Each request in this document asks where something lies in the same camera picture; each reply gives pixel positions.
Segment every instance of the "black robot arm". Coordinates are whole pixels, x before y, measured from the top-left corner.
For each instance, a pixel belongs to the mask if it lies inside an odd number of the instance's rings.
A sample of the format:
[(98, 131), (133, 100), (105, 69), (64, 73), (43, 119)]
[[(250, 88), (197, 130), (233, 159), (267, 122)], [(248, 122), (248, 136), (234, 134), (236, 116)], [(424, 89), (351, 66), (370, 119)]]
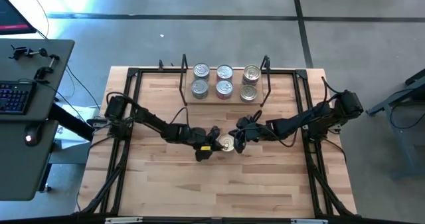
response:
[[(332, 100), (335, 100), (334, 108), (329, 105)], [(236, 124), (237, 129), (230, 131), (229, 134), (234, 136), (234, 148), (238, 153), (242, 153), (249, 141), (285, 140), (301, 127), (308, 129), (310, 140), (320, 141), (327, 137), (330, 127), (337, 124), (342, 126), (348, 120), (360, 116), (362, 112), (363, 107), (357, 95), (346, 90), (301, 114), (288, 119), (267, 120), (265, 125), (256, 123), (261, 115), (261, 111), (258, 111), (253, 117), (240, 118)]]
[(216, 141), (220, 136), (220, 130), (216, 126), (213, 126), (207, 134), (203, 128), (191, 128), (187, 124), (168, 124), (126, 96), (111, 97), (106, 108), (105, 117), (111, 121), (109, 136), (124, 139), (129, 135), (126, 130), (131, 123), (117, 122), (122, 120), (129, 103), (135, 106), (135, 114), (131, 117), (132, 121), (155, 130), (168, 143), (193, 147), (198, 162), (209, 159), (214, 151), (221, 151), (222, 146)]

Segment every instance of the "gray desk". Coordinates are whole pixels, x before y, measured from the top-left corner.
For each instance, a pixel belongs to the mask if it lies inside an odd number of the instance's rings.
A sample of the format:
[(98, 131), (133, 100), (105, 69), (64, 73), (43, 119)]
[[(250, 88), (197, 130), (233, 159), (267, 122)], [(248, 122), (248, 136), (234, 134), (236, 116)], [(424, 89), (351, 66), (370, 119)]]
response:
[[(74, 41), (0, 39), (0, 80), (33, 79), (38, 68), (48, 66), (50, 63), (50, 58), (38, 55), (33, 58), (23, 56), (19, 60), (9, 59), (8, 57), (13, 54), (11, 45), (29, 47), (34, 51), (45, 48), (49, 54), (58, 55), (60, 61), (55, 64), (53, 74), (48, 74), (46, 77), (50, 81), (49, 85), (57, 90), (74, 47)], [(87, 126), (53, 104), (55, 94), (55, 91), (38, 84), (27, 115), (0, 115), (0, 201), (26, 201), (35, 196), (50, 169), (48, 160), (53, 149), (58, 123), (65, 127), (67, 125), (64, 125), (64, 122), (69, 126), (79, 125), (79, 128), (81, 125)], [(65, 121), (51, 120), (52, 113), (60, 119), (65, 117)], [(25, 126), (30, 121), (42, 122), (47, 118), (49, 120), (44, 123), (40, 143), (35, 147), (26, 146), (24, 144)]]

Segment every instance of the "tin can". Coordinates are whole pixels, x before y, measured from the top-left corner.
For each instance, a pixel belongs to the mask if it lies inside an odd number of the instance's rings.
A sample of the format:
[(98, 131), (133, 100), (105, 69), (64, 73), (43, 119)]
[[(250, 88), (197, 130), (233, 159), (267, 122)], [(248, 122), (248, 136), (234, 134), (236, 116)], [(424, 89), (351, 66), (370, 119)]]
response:
[(242, 76), (243, 84), (256, 85), (260, 79), (261, 70), (255, 65), (248, 65), (244, 69), (244, 75)]
[(220, 80), (215, 86), (215, 93), (221, 99), (228, 99), (233, 93), (233, 84), (229, 80)]
[(217, 80), (232, 80), (233, 68), (227, 64), (220, 65), (217, 68)]
[(192, 82), (191, 90), (195, 98), (206, 98), (208, 96), (208, 82), (203, 78), (198, 78)]
[(225, 152), (231, 152), (234, 149), (234, 139), (229, 134), (223, 134), (218, 138), (218, 142), (223, 146), (221, 149)]
[(252, 85), (244, 85), (240, 89), (240, 99), (243, 102), (252, 102), (257, 97), (257, 88)]
[(210, 67), (204, 63), (196, 64), (193, 67), (193, 76), (195, 79), (204, 78), (208, 80), (210, 78)]

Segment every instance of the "can lid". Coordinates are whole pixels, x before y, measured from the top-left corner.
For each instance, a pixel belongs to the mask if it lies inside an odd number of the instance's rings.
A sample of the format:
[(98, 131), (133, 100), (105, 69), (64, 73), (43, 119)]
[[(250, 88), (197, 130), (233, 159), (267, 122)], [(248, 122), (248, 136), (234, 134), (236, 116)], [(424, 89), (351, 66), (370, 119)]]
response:
[(227, 64), (220, 65), (217, 68), (217, 75), (220, 78), (230, 78), (233, 75), (233, 68)]
[(261, 70), (255, 65), (248, 65), (244, 69), (244, 77), (249, 80), (256, 80), (260, 77)]
[(205, 77), (208, 76), (210, 72), (210, 67), (207, 64), (199, 63), (193, 67), (193, 72), (198, 77)]
[(233, 91), (233, 84), (228, 80), (217, 82), (216, 89), (221, 94), (230, 94)]
[(234, 139), (229, 134), (223, 134), (218, 138), (218, 142), (223, 146), (222, 150), (230, 152), (234, 149)]
[(240, 95), (245, 100), (254, 100), (257, 97), (257, 89), (252, 85), (244, 85), (240, 89)]
[(198, 78), (192, 82), (192, 92), (203, 94), (208, 90), (208, 82), (205, 79)]

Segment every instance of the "can holder rack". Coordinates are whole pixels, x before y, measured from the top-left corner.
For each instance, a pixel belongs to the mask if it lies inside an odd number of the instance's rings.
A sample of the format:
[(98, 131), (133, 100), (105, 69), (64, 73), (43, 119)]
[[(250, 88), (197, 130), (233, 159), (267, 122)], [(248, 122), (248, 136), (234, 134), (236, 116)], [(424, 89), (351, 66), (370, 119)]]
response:
[[(268, 96), (272, 91), (272, 87), (270, 85), (270, 58), (265, 55), (263, 61), (260, 65), (261, 75), (259, 77), (259, 81), (255, 86), (257, 88), (257, 97), (252, 102), (243, 102), (240, 99), (240, 88), (242, 87), (242, 76), (244, 67), (242, 68), (233, 68), (233, 93), (229, 99), (222, 100), (215, 94), (215, 84), (216, 84), (216, 68), (210, 68), (210, 77), (209, 77), (209, 94), (204, 99), (197, 99), (192, 95), (191, 92), (191, 83), (194, 81), (195, 77), (193, 76), (193, 67), (188, 66), (186, 54), (183, 54), (183, 58), (181, 60), (181, 69), (180, 69), (180, 83), (179, 83), (179, 92), (183, 103), (185, 106), (188, 104), (247, 104), (247, 105), (260, 105), (263, 107), (267, 101)], [(267, 85), (268, 91), (266, 95), (264, 95), (263, 91), (263, 79), (262, 75), (267, 76)]]

